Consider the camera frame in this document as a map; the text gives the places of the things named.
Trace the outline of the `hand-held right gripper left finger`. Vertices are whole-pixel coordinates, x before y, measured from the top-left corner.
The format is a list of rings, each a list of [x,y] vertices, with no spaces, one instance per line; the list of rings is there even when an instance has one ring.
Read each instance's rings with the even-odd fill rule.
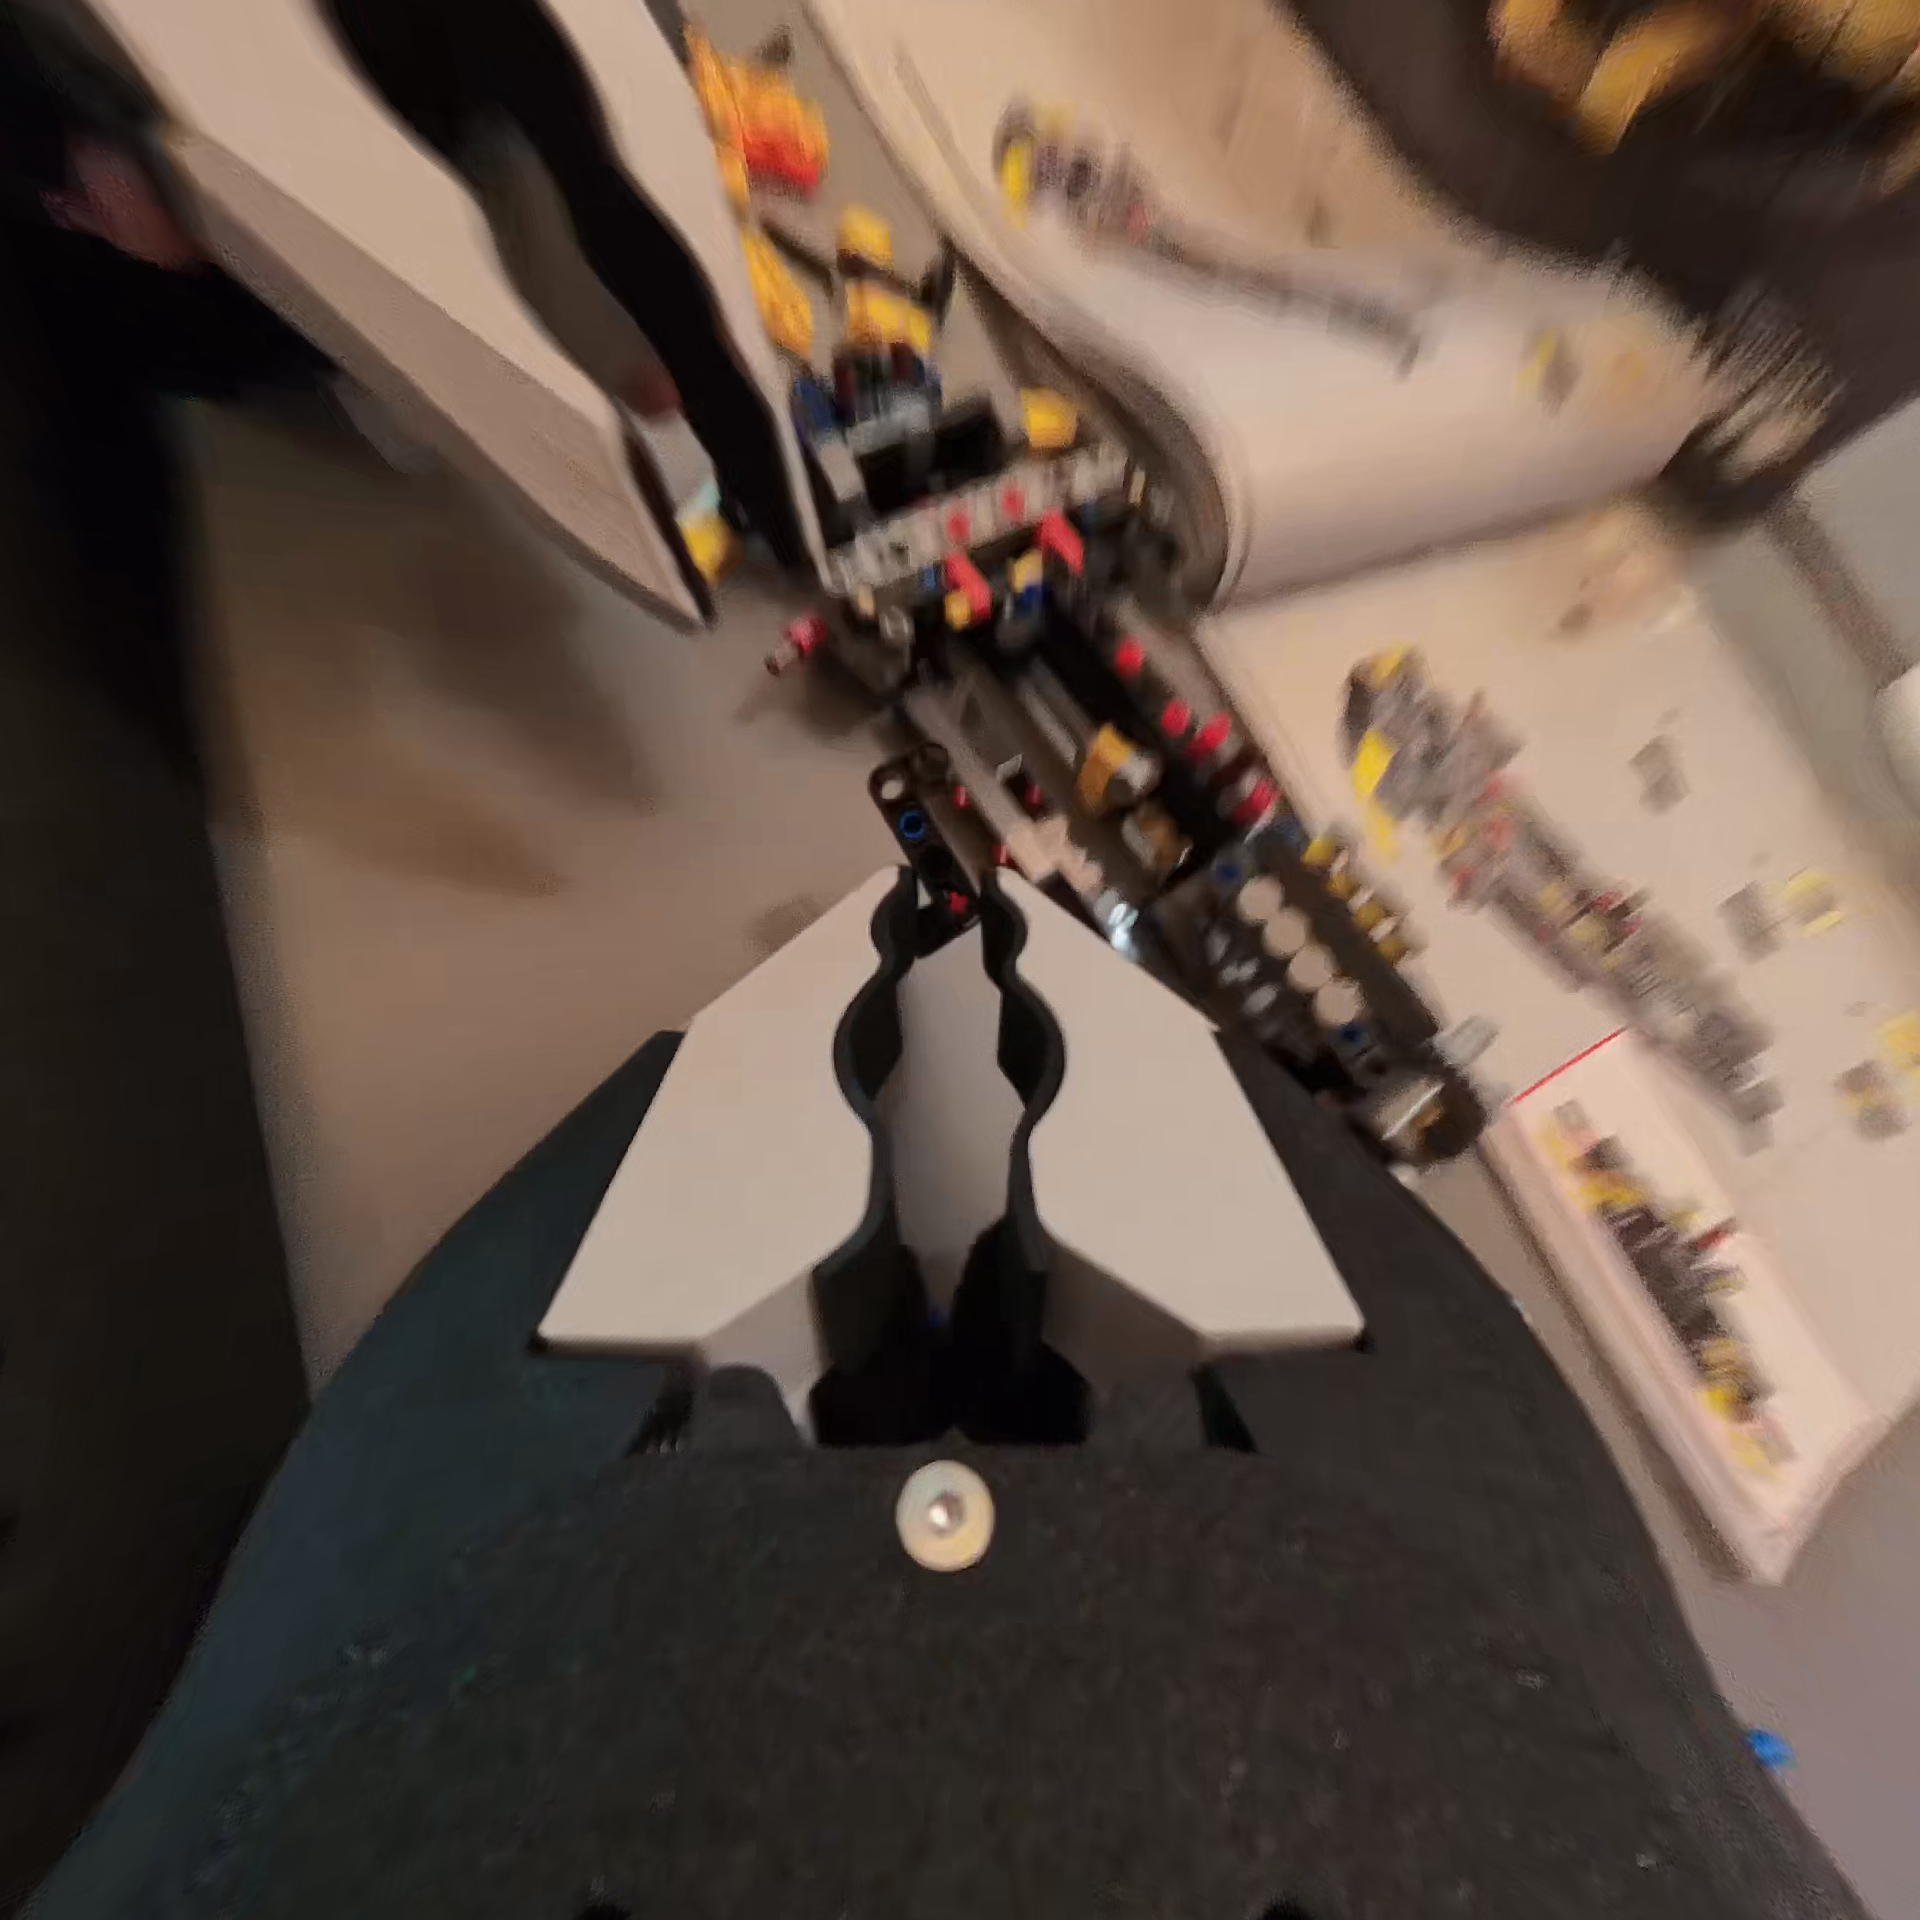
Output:
[[[546,1350],[757,1373],[800,1430],[818,1379],[875,1362],[909,965],[915,875],[879,871],[691,1014],[539,1317]]]

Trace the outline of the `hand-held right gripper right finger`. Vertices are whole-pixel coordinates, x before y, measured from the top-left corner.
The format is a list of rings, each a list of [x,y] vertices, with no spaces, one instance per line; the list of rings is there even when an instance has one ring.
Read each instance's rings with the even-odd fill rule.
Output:
[[[1349,1350],[1367,1311],[1220,1032],[1057,910],[979,886],[975,1425],[1091,1430],[1220,1355]]]

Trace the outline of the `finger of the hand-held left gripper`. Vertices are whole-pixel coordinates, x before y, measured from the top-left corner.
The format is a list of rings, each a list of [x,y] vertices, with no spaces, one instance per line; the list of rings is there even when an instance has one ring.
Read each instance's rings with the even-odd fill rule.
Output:
[[[95,0],[208,250],[440,460],[675,628],[710,628],[659,460],[530,317],[455,168],[320,8]]]
[[[525,144],[585,267],[651,346],[723,499],[780,569],[818,569],[825,534],[780,369],[675,58],[679,12],[530,0],[339,0],[320,12],[362,86],[463,183],[481,183],[488,135]]]

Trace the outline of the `black angled lego beam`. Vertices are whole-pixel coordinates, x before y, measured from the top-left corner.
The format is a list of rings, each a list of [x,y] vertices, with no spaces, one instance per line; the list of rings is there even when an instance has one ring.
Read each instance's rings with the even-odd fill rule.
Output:
[[[935,944],[954,944],[979,927],[979,886],[935,827],[935,794],[954,794],[942,745],[915,741],[915,745],[890,753],[870,772],[870,794],[875,794],[909,881],[915,881],[915,963],[934,963]]]

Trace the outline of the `lego car chassis model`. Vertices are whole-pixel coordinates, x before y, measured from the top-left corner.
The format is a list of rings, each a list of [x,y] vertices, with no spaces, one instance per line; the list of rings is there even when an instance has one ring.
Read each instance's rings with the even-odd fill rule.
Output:
[[[875,357],[799,369],[786,420],[835,554],[768,676],[825,669],[903,745],[942,745],[935,827],[975,886],[990,871],[1041,881],[1377,1161],[1472,1153],[1489,1097],[1392,910],[1340,875],[1344,844],[1130,594],[1145,470],[1081,420],[1034,406],[1008,436],[997,395]]]

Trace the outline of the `lego instruction booklet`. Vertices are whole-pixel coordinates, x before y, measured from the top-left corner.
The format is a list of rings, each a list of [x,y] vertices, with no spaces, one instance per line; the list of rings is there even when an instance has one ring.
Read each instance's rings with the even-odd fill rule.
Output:
[[[1712,420],[1612,267],[1452,230],[1288,8],[808,8],[997,331],[1116,406],[1197,648],[1740,1577],[1913,1408],[1913,896],[1650,513]]]

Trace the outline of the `pile of yellow lego pieces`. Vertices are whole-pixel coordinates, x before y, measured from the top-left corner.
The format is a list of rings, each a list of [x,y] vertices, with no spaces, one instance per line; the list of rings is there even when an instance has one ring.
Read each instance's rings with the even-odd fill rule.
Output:
[[[799,93],[786,46],[768,35],[756,58],[723,58],[702,30],[679,30],[679,69],[736,219],[757,331],[786,365],[808,365],[808,295],[825,295],[842,325],[835,357],[934,369],[954,305],[954,250],[903,267],[898,230],[875,203],[842,203],[835,237],[780,219],[780,203],[818,196],[835,168],[835,128],[825,109]]]

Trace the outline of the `black lego set box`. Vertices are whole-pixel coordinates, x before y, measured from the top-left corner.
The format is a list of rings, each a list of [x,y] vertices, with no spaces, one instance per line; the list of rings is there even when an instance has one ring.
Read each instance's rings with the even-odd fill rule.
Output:
[[[1666,470],[1761,519],[1920,382],[1913,8],[1294,8],[1465,230],[1695,317],[1724,420]]]

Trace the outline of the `black perforated chair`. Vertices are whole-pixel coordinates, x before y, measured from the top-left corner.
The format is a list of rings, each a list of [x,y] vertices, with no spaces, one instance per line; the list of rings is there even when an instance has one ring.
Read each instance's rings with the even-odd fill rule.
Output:
[[[140,1747],[308,1362],[140,409],[10,393],[10,1913]]]

